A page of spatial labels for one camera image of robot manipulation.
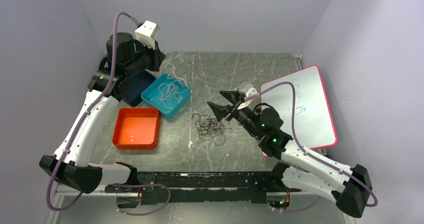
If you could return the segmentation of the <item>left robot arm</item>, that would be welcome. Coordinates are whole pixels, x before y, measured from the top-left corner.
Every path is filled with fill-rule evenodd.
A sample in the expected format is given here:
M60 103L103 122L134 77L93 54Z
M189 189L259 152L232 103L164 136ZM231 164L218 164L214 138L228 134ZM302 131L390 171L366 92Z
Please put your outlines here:
M158 72L165 54L160 51L154 34L132 35L119 32L116 64L111 75L113 40L106 43L106 56L88 84L84 104L71 130L53 155L43 155L39 166L54 181L84 194L98 186L118 185L126 192L139 184L136 168L122 162L93 164L90 156L96 140L124 93L136 84L133 80L145 70Z

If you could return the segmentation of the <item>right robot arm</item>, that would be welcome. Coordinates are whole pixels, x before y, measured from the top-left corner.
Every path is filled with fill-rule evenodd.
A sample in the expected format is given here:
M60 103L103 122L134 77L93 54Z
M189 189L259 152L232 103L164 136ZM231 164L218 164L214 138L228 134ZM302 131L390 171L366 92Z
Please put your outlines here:
M368 170L357 164L351 167L319 154L301 144L295 134L281 130L284 124L271 105L262 102L249 108L245 94L237 90L219 92L230 103L219 105L208 101L218 121L235 119L249 135L259 141L259 148L268 157L286 163L282 172L270 177L275 191L285 187L301 189L335 203L343 213L361 218L372 193Z

